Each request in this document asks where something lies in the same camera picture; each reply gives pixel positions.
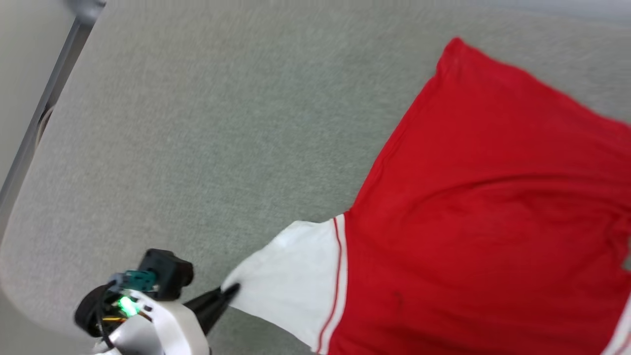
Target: white sleeve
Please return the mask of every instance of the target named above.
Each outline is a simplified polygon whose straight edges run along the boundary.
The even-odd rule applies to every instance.
[[[224,289],[241,284],[231,306],[326,354],[346,299],[343,228],[343,215],[323,223],[292,223],[226,278]]]

